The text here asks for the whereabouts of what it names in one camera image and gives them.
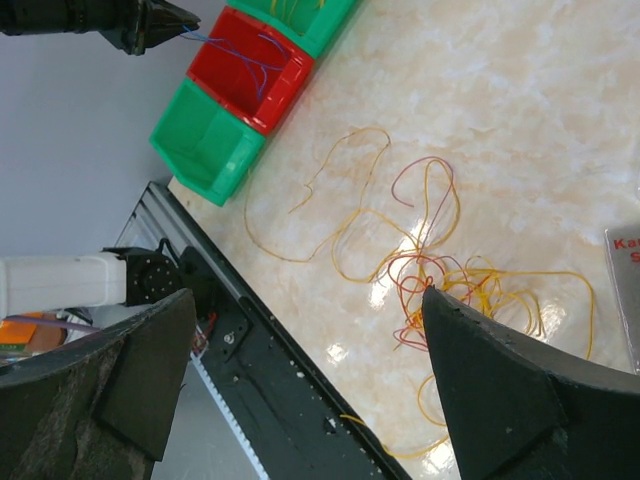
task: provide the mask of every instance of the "beige marble surface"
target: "beige marble surface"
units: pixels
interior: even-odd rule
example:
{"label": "beige marble surface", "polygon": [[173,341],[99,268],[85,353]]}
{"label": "beige marble surface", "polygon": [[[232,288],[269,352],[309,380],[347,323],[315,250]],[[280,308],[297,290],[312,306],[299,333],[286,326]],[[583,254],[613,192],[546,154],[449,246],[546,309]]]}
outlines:
{"label": "beige marble surface", "polygon": [[[586,275],[597,295],[593,360],[630,370],[603,230],[638,217],[639,29],[640,7],[628,0],[363,1],[254,173],[253,229],[270,248],[306,256],[357,204],[382,139],[368,134],[339,149],[313,199],[288,215],[303,184],[338,138],[382,127],[393,146],[367,206],[413,228],[421,208],[395,203],[390,182],[421,156],[448,159],[462,221],[438,252]],[[402,189],[418,205],[419,180]],[[393,352],[391,332],[403,318],[388,281],[344,281],[328,249],[309,264],[264,254],[243,225],[246,187],[223,209],[176,182],[172,189],[383,443],[412,452],[445,434],[416,405],[428,355]],[[339,251],[350,272],[365,273],[402,240],[367,218]],[[520,281],[541,299],[547,340],[584,355],[585,288],[570,279]],[[428,390],[427,407],[437,412]],[[449,443],[401,463],[414,478],[458,477]]]}

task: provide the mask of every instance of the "red plastic bin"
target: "red plastic bin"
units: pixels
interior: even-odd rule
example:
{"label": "red plastic bin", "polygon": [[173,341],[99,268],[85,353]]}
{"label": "red plastic bin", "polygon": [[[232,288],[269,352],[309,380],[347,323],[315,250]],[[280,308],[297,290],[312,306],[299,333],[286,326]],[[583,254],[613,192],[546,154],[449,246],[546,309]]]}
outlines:
{"label": "red plastic bin", "polygon": [[313,58],[274,28],[231,7],[224,8],[209,38],[215,44],[202,46],[187,76],[268,135],[303,88]]}

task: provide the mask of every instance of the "blue wire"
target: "blue wire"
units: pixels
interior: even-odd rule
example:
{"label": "blue wire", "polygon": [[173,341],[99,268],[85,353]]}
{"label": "blue wire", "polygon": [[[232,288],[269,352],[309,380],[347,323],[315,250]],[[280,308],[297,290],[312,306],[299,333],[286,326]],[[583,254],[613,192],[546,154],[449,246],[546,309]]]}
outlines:
{"label": "blue wire", "polygon": [[[233,44],[225,39],[225,38],[210,38],[210,37],[205,37],[204,35],[201,35],[199,33],[194,32],[193,30],[190,30],[189,27],[187,27],[186,25],[182,26],[184,28],[184,30],[188,33],[190,33],[191,35],[193,35],[195,38],[190,38],[185,36],[184,34],[181,34],[180,36],[182,38],[186,38],[187,40],[198,40],[204,43],[207,43],[209,45],[212,45],[220,50],[222,50],[223,52],[229,53],[235,57],[240,58],[243,63],[245,64],[245,66],[247,67],[247,69],[249,70],[249,73],[251,74],[251,77],[253,78],[253,83],[256,86],[256,90],[257,90],[257,94],[258,94],[258,100],[262,101],[262,95],[264,93],[264,89],[267,86],[267,79],[268,79],[268,73],[267,73],[267,69],[269,70],[275,70],[278,72],[281,72],[284,67],[274,67],[273,65],[267,65],[261,62],[258,62],[256,60],[253,60],[251,58],[245,57],[244,55],[242,55],[240,52],[238,52],[238,50],[233,46]],[[278,50],[280,50],[280,53],[282,53],[283,56],[283,61],[287,60],[287,54],[284,51],[284,48],[282,47],[282,45],[280,45],[276,40],[273,40],[271,38],[269,38],[268,36],[264,35],[264,34],[259,34],[258,37],[263,38],[271,43],[273,43]],[[216,42],[224,42],[226,44],[229,45],[229,47],[232,50],[228,50],[222,46],[220,46],[219,44],[217,44]],[[260,71],[262,71],[262,85],[258,85],[258,77],[256,77],[255,73],[253,72],[253,69],[251,68],[251,64],[255,64],[257,66],[260,67]]]}

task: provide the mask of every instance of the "green plastic bin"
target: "green plastic bin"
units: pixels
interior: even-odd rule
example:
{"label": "green plastic bin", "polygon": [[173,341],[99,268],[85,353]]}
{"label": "green plastic bin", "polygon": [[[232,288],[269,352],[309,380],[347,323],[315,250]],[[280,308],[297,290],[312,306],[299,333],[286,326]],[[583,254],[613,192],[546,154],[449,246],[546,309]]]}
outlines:
{"label": "green plastic bin", "polygon": [[234,194],[264,143],[264,136],[189,79],[151,135],[180,183],[219,206]]}
{"label": "green plastic bin", "polygon": [[278,29],[313,58],[327,48],[358,0],[228,0],[231,7]]}

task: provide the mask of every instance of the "robotic arm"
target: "robotic arm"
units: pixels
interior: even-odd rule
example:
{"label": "robotic arm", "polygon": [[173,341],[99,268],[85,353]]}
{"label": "robotic arm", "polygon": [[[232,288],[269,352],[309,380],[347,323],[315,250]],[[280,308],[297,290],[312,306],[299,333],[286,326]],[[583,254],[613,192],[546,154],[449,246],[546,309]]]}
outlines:
{"label": "robotic arm", "polygon": [[98,31],[114,47],[142,55],[200,19],[165,0],[0,0],[5,35]]}
{"label": "robotic arm", "polygon": [[[170,256],[163,253],[168,249]],[[148,305],[187,288],[206,318],[217,282],[192,247],[177,256],[167,240],[157,250],[111,248],[77,257],[0,258],[0,320],[68,307]]]}

